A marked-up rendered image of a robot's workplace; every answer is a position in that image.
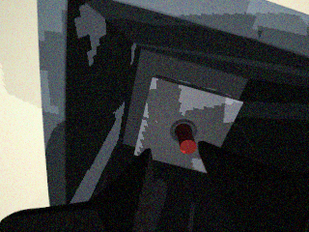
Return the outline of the red peg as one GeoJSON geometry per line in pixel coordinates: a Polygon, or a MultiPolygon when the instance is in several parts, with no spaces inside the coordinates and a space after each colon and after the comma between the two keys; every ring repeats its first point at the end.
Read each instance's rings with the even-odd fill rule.
{"type": "Polygon", "coordinates": [[[188,124],[176,126],[180,149],[184,154],[192,154],[196,151],[197,145],[190,131],[188,124]]]}

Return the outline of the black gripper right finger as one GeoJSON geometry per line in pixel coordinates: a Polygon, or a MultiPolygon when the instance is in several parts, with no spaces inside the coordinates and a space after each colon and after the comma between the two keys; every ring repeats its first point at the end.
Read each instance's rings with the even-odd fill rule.
{"type": "Polygon", "coordinates": [[[272,167],[206,141],[198,147],[239,232],[309,232],[309,172],[272,167]]]}

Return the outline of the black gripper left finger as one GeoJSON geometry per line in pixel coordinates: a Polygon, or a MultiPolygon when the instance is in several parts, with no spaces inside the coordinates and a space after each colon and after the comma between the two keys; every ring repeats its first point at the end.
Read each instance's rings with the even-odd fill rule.
{"type": "Polygon", "coordinates": [[[0,232],[149,232],[153,181],[149,148],[95,198],[16,211],[0,232]]]}

